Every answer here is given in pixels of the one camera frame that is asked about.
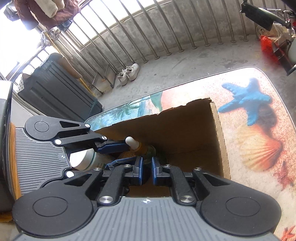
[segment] jacket sleeve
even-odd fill
[[[35,28],[39,22],[33,17],[26,0],[14,0],[17,14],[27,30]]]

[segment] storage box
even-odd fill
[[[153,145],[164,153],[167,163],[184,172],[201,167],[230,179],[227,152],[215,104],[210,99],[199,99],[164,110],[116,123],[99,130],[114,140],[132,136]],[[169,188],[155,187],[150,180],[141,187],[130,187],[129,196],[169,196]]]

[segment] brown jacket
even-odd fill
[[[48,30],[74,17],[79,12],[76,0],[64,0],[65,8],[59,10],[53,18],[49,18],[34,0],[14,0],[17,14],[26,29],[31,30],[38,25],[38,21]]]

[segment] orange scallop shell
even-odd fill
[[[271,168],[282,151],[282,143],[266,135],[257,124],[240,126],[237,142],[243,164],[256,172]]]

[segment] white sneaker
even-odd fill
[[[126,75],[128,76],[130,81],[133,81],[136,79],[138,73],[140,70],[140,66],[137,63],[134,63],[132,66],[127,66],[125,71]]]
[[[125,70],[125,69],[123,69],[123,70],[119,73],[119,75],[118,75],[118,80],[119,80],[119,82],[120,82],[120,84],[121,84],[122,86],[124,86],[124,85],[127,84],[127,82],[128,82],[128,76],[126,75],[126,70]]]

